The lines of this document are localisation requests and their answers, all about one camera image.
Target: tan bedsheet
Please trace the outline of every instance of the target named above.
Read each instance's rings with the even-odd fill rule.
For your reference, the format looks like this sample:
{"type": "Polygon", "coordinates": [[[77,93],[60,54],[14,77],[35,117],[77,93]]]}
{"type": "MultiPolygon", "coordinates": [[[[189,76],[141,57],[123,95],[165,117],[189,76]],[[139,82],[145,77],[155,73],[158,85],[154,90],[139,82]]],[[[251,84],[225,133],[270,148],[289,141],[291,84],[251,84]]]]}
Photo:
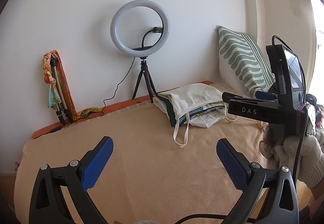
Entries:
{"type": "MultiPolygon", "coordinates": [[[[15,185],[16,215],[22,224],[28,223],[41,164],[60,167],[79,160],[104,135],[113,139],[114,151],[88,193],[108,223],[154,220],[167,224],[196,213],[228,214],[241,192],[216,155],[216,143],[226,137],[249,161],[265,166],[259,152],[264,129],[264,123],[241,117],[234,123],[224,119],[208,129],[191,126],[187,146],[178,148],[166,115],[155,105],[144,104],[44,135],[23,148],[15,185]]],[[[63,191],[74,221],[82,223],[67,190],[63,191]]]]}

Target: striped pillowcase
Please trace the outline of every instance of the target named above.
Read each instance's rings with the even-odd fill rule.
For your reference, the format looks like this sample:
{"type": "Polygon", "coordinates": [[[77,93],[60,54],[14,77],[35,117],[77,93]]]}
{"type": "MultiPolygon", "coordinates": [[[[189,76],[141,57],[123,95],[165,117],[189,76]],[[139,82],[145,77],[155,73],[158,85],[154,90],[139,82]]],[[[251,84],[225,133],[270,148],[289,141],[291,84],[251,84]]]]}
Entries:
{"type": "Polygon", "coordinates": [[[229,85],[241,94],[254,96],[267,91],[274,79],[254,39],[244,33],[218,26],[219,70],[229,85]]]}

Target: black tripod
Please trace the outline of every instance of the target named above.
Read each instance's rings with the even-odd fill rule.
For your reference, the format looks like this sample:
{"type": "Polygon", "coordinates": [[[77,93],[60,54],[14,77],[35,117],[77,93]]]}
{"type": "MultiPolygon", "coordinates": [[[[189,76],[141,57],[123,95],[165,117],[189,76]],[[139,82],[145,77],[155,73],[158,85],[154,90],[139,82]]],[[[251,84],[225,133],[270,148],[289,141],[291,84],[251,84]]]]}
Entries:
{"type": "Polygon", "coordinates": [[[155,87],[154,87],[150,72],[148,71],[146,60],[145,60],[146,58],[147,57],[140,58],[142,60],[141,61],[141,71],[138,74],[138,78],[137,78],[137,82],[136,82],[136,86],[135,86],[135,90],[134,90],[134,94],[133,94],[133,99],[136,97],[138,86],[140,85],[142,75],[144,74],[147,91],[148,91],[148,94],[150,95],[151,103],[153,103],[153,93],[152,93],[152,91],[154,92],[155,95],[158,95],[158,94],[157,94],[157,91],[155,90],[155,87]]]}

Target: ring light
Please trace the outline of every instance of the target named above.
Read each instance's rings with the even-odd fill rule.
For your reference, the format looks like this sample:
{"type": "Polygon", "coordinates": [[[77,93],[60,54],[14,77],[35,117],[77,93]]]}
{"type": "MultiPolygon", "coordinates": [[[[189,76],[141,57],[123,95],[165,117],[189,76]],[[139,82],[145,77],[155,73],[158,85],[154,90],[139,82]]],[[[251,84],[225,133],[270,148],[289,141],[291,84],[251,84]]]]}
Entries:
{"type": "Polygon", "coordinates": [[[166,42],[167,38],[169,37],[170,33],[170,21],[169,17],[167,16],[165,10],[159,6],[157,3],[148,1],[148,0],[135,0],[131,1],[125,5],[123,5],[119,10],[115,13],[114,17],[112,18],[111,25],[110,25],[110,35],[111,35],[111,40],[113,41],[114,45],[122,52],[129,54],[133,57],[147,57],[155,52],[157,52],[166,42]],[[129,9],[135,8],[135,7],[147,7],[152,10],[154,10],[159,17],[161,18],[162,21],[162,27],[163,27],[163,32],[158,40],[158,42],[153,45],[152,47],[146,49],[146,50],[134,50],[126,45],[124,45],[118,35],[118,24],[119,21],[123,15],[124,12],[128,11],[129,9]]]}

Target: white canvas bag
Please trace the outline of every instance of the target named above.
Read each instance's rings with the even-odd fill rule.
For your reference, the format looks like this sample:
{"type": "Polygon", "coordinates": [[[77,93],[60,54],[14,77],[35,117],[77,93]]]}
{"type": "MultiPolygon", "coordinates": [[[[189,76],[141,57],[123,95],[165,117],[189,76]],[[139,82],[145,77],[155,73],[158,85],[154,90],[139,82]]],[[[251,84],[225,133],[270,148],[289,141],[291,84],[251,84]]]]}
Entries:
{"type": "MultiPolygon", "coordinates": [[[[226,103],[222,101],[222,93],[218,89],[203,83],[185,85],[174,90],[160,92],[158,96],[169,100],[172,104],[176,120],[173,139],[179,147],[184,147],[188,142],[189,124],[208,128],[226,117],[226,103]],[[202,106],[224,106],[224,108],[189,119],[189,112],[202,106]],[[176,136],[179,129],[179,119],[183,115],[186,115],[187,129],[184,134],[183,144],[180,144],[176,141],[176,136]]],[[[166,103],[158,97],[154,97],[153,101],[170,119],[166,110],[166,103]]]]}

